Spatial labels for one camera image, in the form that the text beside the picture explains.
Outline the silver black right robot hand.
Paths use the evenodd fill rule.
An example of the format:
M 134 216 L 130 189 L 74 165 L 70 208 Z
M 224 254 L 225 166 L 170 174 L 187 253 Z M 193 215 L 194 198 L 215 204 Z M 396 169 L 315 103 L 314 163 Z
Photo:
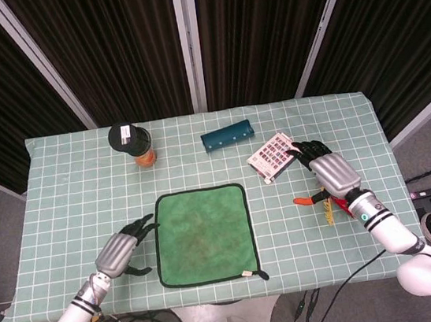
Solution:
M 318 182 L 336 198 L 351 202 L 362 193 L 361 176 L 337 152 L 323 142 L 292 142 L 287 154 L 315 174 Z

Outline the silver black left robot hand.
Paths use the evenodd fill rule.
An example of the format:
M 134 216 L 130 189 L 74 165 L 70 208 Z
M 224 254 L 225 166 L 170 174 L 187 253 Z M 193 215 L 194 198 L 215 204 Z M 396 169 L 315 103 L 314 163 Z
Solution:
M 95 261 L 97 272 L 103 273 L 111 279 L 122 274 L 131 276 L 145 276 L 151 267 L 135 268 L 130 265 L 132 254 L 147 234 L 157 228 L 156 223 L 148 224 L 153 214 L 147 214 L 141 219 L 125 225 L 118 233 L 114 233 Z

